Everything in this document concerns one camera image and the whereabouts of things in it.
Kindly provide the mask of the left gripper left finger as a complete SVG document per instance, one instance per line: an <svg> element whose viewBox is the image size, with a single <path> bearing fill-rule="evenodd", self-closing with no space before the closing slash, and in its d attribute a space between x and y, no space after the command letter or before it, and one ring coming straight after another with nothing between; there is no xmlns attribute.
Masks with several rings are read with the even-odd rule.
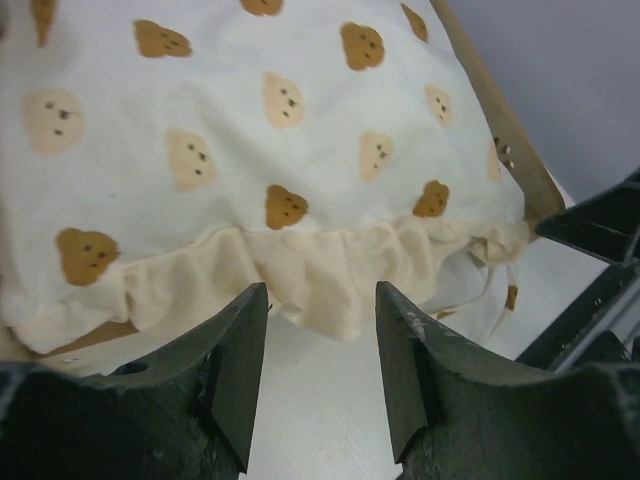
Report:
<svg viewBox="0 0 640 480"><path fill-rule="evenodd" d="M248 468L266 340L263 284L109 375L1 365L5 479L236 479Z"/></svg>

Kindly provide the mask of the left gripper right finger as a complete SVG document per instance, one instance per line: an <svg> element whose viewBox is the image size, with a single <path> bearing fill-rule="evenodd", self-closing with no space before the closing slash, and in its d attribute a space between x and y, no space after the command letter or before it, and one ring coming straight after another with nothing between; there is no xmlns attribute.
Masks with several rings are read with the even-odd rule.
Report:
<svg viewBox="0 0 640 480"><path fill-rule="evenodd" d="M639 369L565 373L501 357L388 282L376 333L394 461L406 479L635 479Z"/></svg>

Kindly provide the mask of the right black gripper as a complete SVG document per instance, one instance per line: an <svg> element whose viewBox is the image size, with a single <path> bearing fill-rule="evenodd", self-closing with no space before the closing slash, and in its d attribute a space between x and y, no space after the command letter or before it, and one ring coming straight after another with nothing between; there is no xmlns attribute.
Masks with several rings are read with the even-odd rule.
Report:
<svg viewBox="0 0 640 480"><path fill-rule="evenodd" d="M639 174L541 221L535 233L608 264L517 357L529 367L559 372L587 343L605 315L639 280Z"/></svg>

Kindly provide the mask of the wooden pet bed frame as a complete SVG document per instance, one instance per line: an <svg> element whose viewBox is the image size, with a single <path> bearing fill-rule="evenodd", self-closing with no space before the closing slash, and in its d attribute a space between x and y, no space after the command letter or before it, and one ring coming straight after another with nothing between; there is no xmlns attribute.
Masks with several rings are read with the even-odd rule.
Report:
<svg viewBox="0 0 640 480"><path fill-rule="evenodd" d="M372 319L374 285L388 280L424 303L436 319L467 328L478 300L445 304L441 274L449 258L465 255L488 276L505 270L507 290L498 317L512 317L518 258L534 240L536 224L563 211L565 202L450 5L434 1L431 9L434 29L465 71L488 124L487 168L518 185L522 221L500 226L426 215L329 233L284 229L250 237L229 230L195 246L196 252L212 247L217 266L210 282L183 286L181 301L192 306L201 292L205 313L213 314L244 286L263 282L272 313L328 337L354 340Z"/></svg>

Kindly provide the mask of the large bear print cushion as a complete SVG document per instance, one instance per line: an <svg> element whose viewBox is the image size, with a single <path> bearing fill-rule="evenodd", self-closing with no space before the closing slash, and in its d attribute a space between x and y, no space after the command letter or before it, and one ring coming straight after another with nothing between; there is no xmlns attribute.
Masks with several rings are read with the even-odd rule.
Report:
<svg viewBox="0 0 640 480"><path fill-rule="evenodd" d="M46 354L264 283L341 340L510 265L525 197L429 1L5 1L1 317Z"/></svg>

